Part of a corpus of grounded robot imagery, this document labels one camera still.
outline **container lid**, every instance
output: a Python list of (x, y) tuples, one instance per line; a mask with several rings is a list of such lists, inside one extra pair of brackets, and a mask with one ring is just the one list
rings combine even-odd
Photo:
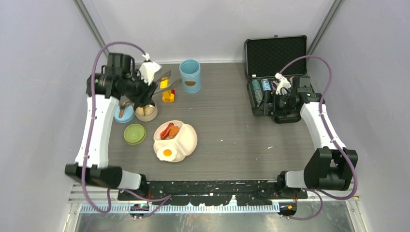
[(119, 123), (127, 123), (130, 122), (134, 118), (134, 108), (132, 106), (128, 106), (127, 108), (124, 109), (124, 114), (122, 117), (119, 117), (119, 106), (116, 109), (116, 112), (114, 114), (114, 119), (119, 122)]
[(124, 130), (124, 139), (129, 144), (139, 144), (145, 137), (146, 129), (141, 124), (131, 124)]
[[(245, 41), (246, 76), (249, 79), (273, 77), (292, 60), (307, 54), (307, 36), (249, 39)], [(307, 61), (301, 59), (282, 74), (304, 75)]]

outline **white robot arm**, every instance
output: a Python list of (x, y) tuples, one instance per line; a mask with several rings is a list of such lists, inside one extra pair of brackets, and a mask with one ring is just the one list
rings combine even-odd
[[(289, 85), (284, 81), (283, 88), (286, 88), (286, 91), (280, 89), (273, 95), (274, 120), (277, 123), (287, 123), (303, 119), (313, 140), (315, 152), (303, 170), (283, 171), (277, 178), (278, 185), (282, 188), (347, 190), (351, 183), (352, 171), (334, 142), (343, 149), (354, 167), (358, 160), (356, 151), (347, 149), (336, 134), (324, 102), (322, 114), (320, 113), (322, 95), (313, 91), (308, 76), (294, 77), (292, 89), (287, 86)], [(329, 137), (321, 115), (324, 116), (333, 139)]]
[(95, 83), (91, 83), (90, 78), (87, 80), (88, 109), (83, 140), (74, 164), (67, 164), (65, 167), (66, 175), (81, 182), (81, 168), (84, 166), (84, 153), (92, 117), (90, 85), (94, 84), (96, 110), (88, 151), (86, 183), (110, 189), (139, 189), (141, 183), (144, 183), (144, 175), (108, 166), (108, 142), (121, 96), (127, 96), (138, 106), (145, 106), (151, 102), (151, 97), (158, 86), (153, 82), (154, 74), (161, 66), (150, 61), (149, 57), (145, 58), (138, 71), (134, 68), (132, 57), (110, 53), (104, 73), (96, 74)]

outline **green lid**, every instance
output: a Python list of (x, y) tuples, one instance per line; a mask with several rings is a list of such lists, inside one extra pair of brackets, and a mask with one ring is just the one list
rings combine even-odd
[(146, 129), (141, 124), (131, 124), (124, 130), (124, 139), (131, 145), (142, 142), (146, 137)]

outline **black mount plate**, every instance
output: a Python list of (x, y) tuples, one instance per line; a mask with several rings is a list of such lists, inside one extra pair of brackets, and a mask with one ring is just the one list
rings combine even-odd
[[(276, 191), (276, 181), (269, 180), (216, 180), (216, 181), (149, 181), (146, 198), (159, 199), (172, 195), (165, 205), (194, 206), (204, 203), (206, 206), (227, 205), (235, 195), (237, 205), (269, 205), (269, 200), (293, 200), (295, 194), (299, 199), (307, 199), (306, 192), (288, 188)], [(119, 192), (119, 201), (135, 201), (135, 197), (126, 192)]]

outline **metal floor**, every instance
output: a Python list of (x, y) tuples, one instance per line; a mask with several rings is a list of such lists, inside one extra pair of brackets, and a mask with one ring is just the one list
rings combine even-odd
[[(308, 217), (319, 202), (298, 202), (295, 216)], [(81, 214), (77, 232), (354, 232), (346, 202), (325, 201), (322, 213), (308, 221), (279, 218), (276, 213), (157, 214), (133, 220), (128, 214)]]

